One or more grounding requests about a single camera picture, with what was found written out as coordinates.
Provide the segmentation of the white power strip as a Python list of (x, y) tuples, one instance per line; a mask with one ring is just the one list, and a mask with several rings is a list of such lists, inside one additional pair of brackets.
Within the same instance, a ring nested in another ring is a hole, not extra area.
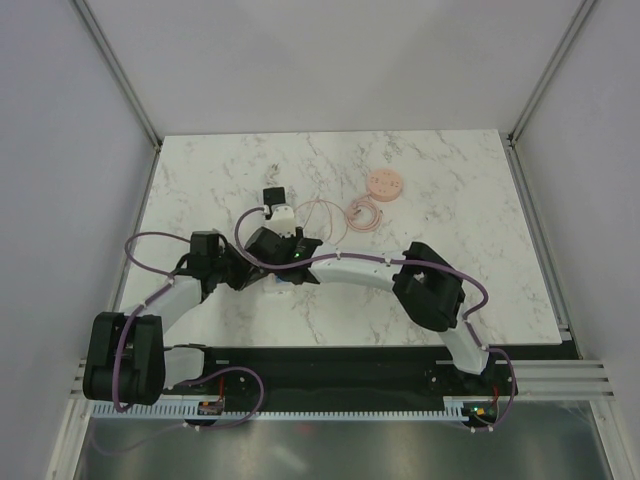
[(274, 273), (268, 274), (263, 282), (263, 290), (269, 295), (288, 295), (295, 289), (295, 284), (281, 279)]

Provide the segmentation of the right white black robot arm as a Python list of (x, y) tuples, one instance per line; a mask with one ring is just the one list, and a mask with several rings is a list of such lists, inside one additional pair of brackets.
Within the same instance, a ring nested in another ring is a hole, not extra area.
[(392, 293), (413, 323), (439, 335), (465, 391), (481, 393), (493, 383), (488, 347), (468, 325), (468, 317), (488, 303), (488, 291), (428, 245), (413, 242), (405, 250), (387, 252), (342, 250), (261, 227), (239, 249), (254, 265), (292, 284), (340, 283)]

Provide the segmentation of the black cube adapter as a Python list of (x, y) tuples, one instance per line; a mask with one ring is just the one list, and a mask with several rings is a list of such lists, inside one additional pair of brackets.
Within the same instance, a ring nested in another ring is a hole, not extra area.
[(269, 187), (263, 190), (263, 203), (269, 207), (286, 204), (286, 191), (284, 187)]

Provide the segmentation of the pink round power socket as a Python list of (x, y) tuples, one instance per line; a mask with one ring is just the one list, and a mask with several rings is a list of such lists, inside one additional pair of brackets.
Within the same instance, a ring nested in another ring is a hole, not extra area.
[(366, 179), (368, 195), (378, 202), (391, 202), (402, 193), (404, 181), (402, 176), (391, 169), (379, 168), (371, 171)]

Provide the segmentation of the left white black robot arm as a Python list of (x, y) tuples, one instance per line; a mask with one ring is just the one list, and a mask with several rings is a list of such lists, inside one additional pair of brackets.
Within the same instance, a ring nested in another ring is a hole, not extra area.
[(152, 405), (165, 388), (164, 332), (224, 284), (241, 291), (266, 276), (216, 230), (197, 231), (185, 242), (189, 249), (154, 293), (123, 312), (101, 312), (92, 325), (83, 394), (110, 401), (118, 412)]

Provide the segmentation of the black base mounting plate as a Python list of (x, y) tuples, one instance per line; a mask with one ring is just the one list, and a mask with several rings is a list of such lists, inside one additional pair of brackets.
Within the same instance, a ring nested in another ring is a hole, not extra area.
[(192, 380), (169, 392), (221, 394), (247, 411), (273, 406), (432, 407), (446, 397), (511, 400), (518, 392), (504, 356), (479, 376), (458, 371), (443, 347), (206, 347)]

